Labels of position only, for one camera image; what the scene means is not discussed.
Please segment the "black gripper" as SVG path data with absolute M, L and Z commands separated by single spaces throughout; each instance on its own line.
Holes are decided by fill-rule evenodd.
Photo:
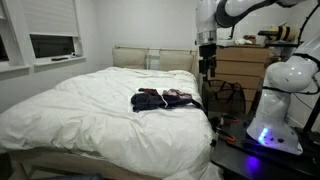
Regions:
M 204 80 L 205 74 L 210 71 L 210 77 L 215 77 L 215 68 L 216 68 L 216 45 L 202 45 L 199 47 L 199 77 L 200 80 Z

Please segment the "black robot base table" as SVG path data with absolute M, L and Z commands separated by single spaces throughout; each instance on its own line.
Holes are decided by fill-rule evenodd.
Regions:
M 230 123 L 221 118 L 222 114 L 211 113 L 209 122 L 233 136 L 236 142 L 213 140 L 211 162 L 224 170 L 226 180 L 320 180 L 317 158 L 265 148 L 246 134 L 251 116 L 230 115 L 239 120 Z

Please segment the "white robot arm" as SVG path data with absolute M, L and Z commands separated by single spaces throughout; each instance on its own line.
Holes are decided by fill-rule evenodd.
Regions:
M 217 30 L 236 25 L 251 12 L 277 4 L 291 8 L 305 0 L 198 0 L 196 45 L 199 72 L 204 79 L 217 67 Z M 260 145 L 294 155 L 303 153 L 297 133 L 285 122 L 291 95 L 305 92 L 320 71 L 320 36 L 302 43 L 285 62 L 270 65 L 263 81 L 262 96 L 255 116 L 246 129 Z

